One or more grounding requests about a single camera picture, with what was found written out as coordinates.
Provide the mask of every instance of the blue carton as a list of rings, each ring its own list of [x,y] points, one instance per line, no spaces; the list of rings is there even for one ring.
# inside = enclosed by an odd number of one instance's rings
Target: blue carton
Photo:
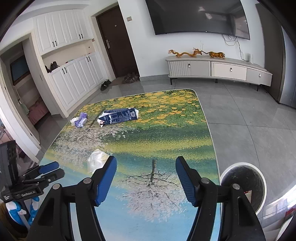
[[[101,127],[103,127],[103,125],[110,125],[123,121],[137,120],[138,116],[139,111],[135,108],[104,110],[104,112],[97,119],[97,122],[100,124]]]

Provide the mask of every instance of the dragon sculpture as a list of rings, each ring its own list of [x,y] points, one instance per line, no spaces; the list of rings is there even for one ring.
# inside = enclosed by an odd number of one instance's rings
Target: dragon sculpture
[[[199,50],[199,49],[196,49],[196,48],[193,48],[193,54],[191,53],[187,53],[187,52],[183,52],[183,53],[178,53],[178,52],[175,52],[174,50],[169,50],[168,53],[173,53],[176,55],[176,57],[180,58],[183,54],[187,54],[191,57],[196,57],[197,54],[201,54],[202,55],[202,52]]]

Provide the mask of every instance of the door handle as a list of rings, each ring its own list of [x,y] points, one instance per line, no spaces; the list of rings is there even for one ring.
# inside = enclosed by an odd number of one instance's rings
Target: door handle
[[[108,49],[110,48],[110,41],[108,41],[107,39],[106,39],[106,43],[107,43],[107,47],[108,47]]]

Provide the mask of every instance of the pink bedding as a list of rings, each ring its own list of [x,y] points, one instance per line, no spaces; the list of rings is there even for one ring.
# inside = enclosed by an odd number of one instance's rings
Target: pink bedding
[[[35,125],[38,120],[45,116],[45,114],[49,112],[44,101],[40,97],[34,105],[29,108],[28,118],[33,125]]]

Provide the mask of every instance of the trash can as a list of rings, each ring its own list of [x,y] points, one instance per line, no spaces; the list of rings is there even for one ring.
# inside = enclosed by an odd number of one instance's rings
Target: trash can
[[[220,180],[221,186],[236,183],[244,192],[252,191],[251,206],[258,215],[266,199],[266,181],[257,167],[246,162],[235,163],[222,173]]]

